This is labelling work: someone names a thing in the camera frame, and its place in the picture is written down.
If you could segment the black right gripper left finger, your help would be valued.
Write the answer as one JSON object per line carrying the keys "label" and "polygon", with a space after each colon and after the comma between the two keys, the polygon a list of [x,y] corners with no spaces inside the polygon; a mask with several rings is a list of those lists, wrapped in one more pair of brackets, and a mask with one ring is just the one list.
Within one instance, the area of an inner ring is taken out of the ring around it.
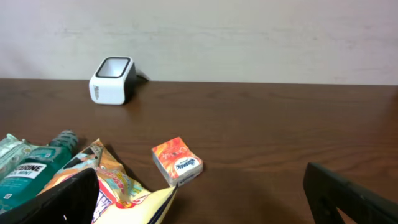
{"label": "black right gripper left finger", "polygon": [[1,215],[1,224],[87,223],[93,219],[100,184],[87,168]]}

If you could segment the yellow snack bag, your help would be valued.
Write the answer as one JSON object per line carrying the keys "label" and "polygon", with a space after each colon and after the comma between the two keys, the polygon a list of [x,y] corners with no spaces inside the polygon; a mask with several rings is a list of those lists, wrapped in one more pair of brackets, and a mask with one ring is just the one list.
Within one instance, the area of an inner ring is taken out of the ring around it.
{"label": "yellow snack bag", "polygon": [[91,222],[159,224],[169,210],[177,186],[150,192],[128,176],[103,143],[97,139],[71,158],[43,188],[43,192],[71,176],[93,168],[99,182],[99,193]]}

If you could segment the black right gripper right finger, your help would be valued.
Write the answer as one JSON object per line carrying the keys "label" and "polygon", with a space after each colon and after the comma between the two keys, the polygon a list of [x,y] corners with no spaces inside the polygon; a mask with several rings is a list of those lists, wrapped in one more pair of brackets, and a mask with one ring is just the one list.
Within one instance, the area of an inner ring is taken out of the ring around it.
{"label": "black right gripper right finger", "polygon": [[356,223],[397,224],[397,204],[310,162],[303,189],[316,224],[344,223],[339,211]]}

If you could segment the white barcode scanner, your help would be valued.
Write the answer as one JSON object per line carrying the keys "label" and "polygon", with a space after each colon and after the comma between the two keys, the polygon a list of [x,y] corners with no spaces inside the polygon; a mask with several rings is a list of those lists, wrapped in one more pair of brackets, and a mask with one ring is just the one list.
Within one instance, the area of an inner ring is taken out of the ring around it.
{"label": "white barcode scanner", "polygon": [[131,57],[107,57],[89,81],[90,97],[96,104],[123,105],[132,95],[136,77]]}

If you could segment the light green wet wipes pack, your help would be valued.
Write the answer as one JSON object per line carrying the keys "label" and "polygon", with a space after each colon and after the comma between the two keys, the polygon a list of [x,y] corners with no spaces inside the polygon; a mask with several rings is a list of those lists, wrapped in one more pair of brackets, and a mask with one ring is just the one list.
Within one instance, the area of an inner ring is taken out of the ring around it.
{"label": "light green wet wipes pack", "polygon": [[37,148],[38,146],[29,143],[25,139],[19,140],[12,134],[7,134],[1,140],[1,179],[5,178]]}

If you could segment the orange tissue pack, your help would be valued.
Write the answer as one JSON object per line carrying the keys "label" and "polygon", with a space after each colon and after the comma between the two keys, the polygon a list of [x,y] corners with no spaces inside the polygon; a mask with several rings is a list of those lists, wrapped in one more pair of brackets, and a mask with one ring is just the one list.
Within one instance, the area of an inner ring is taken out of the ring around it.
{"label": "orange tissue pack", "polygon": [[203,161],[184,143],[173,138],[151,149],[152,158],[170,187],[181,186],[204,170]]}

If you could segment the blue mouthwash bottle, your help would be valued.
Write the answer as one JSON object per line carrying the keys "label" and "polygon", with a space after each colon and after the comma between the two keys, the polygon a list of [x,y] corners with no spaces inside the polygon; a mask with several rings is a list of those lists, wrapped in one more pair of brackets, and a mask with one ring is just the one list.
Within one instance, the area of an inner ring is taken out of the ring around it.
{"label": "blue mouthwash bottle", "polygon": [[1,213],[6,213],[39,194],[72,158],[77,145],[77,135],[71,130],[65,130],[46,146],[34,149],[1,181]]}

